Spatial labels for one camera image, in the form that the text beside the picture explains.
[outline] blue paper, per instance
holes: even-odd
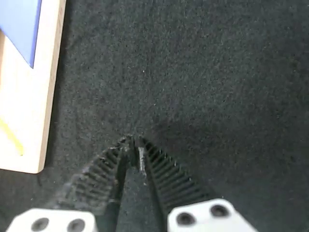
[[[33,68],[42,0],[0,0],[0,29]]]

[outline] yellow line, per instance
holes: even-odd
[[[23,148],[22,144],[16,138],[16,136],[13,134],[13,132],[11,131],[9,126],[5,122],[3,122],[1,118],[0,118],[0,129],[4,130],[4,133],[8,136],[8,139],[11,140],[14,143],[19,154],[22,156],[24,154],[24,148]]]

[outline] black carpet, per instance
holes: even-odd
[[[128,133],[259,231],[309,231],[309,2],[68,0],[46,168],[0,171],[3,229]],[[118,231],[157,231],[134,171],[123,201]]]

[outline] black screw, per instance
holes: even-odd
[[[34,232],[42,231],[47,227],[48,223],[49,223],[48,218],[46,218],[46,217],[40,218],[32,224],[31,230],[34,231]]]
[[[229,212],[228,212],[227,208],[225,208],[222,205],[217,204],[217,205],[214,205],[211,208],[211,214],[214,217],[226,217],[226,216],[229,215]]]
[[[177,223],[179,225],[189,226],[195,223],[195,218],[189,213],[181,213],[177,216]]]
[[[82,219],[75,219],[68,225],[68,232],[82,232],[85,228],[85,222]]]

